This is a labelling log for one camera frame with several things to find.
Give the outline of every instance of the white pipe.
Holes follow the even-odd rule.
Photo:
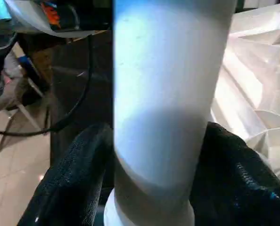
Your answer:
[[[115,0],[115,192],[106,226],[185,226],[233,0]]]

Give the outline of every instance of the curved black wire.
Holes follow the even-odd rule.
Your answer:
[[[91,77],[92,77],[92,68],[93,68],[93,57],[92,57],[92,35],[88,36],[88,48],[89,48],[89,68],[88,68],[88,79],[86,81],[83,92],[76,102],[75,106],[63,117],[63,119],[56,122],[54,125],[51,125],[49,128],[36,131],[36,132],[28,132],[28,133],[16,133],[16,132],[6,132],[0,131],[0,135],[11,136],[11,137],[32,137],[40,134],[45,134],[48,132],[59,132],[64,129],[67,125],[69,125],[73,119],[77,109],[83,103],[86,98],[86,95],[90,89]]]

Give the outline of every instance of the orange object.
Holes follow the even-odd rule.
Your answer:
[[[59,23],[60,17],[57,14],[57,11],[51,6],[46,6],[43,2],[41,3],[41,8],[43,9],[45,14],[47,15],[49,23],[52,24],[52,25],[56,25],[59,28],[61,28],[60,23]]]

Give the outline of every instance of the tiled floor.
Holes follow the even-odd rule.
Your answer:
[[[22,115],[12,131],[33,130]],[[0,112],[0,129],[8,116]],[[0,152],[0,226],[16,226],[49,167],[49,135],[8,138]]]

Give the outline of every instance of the gloved hand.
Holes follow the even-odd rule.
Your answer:
[[[112,136],[106,125],[77,136],[46,173],[18,225],[98,225],[98,202],[105,204],[113,188]],[[242,139],[215,123],[208,124],[189,196],[197,226],[280,226],[280,181]]]

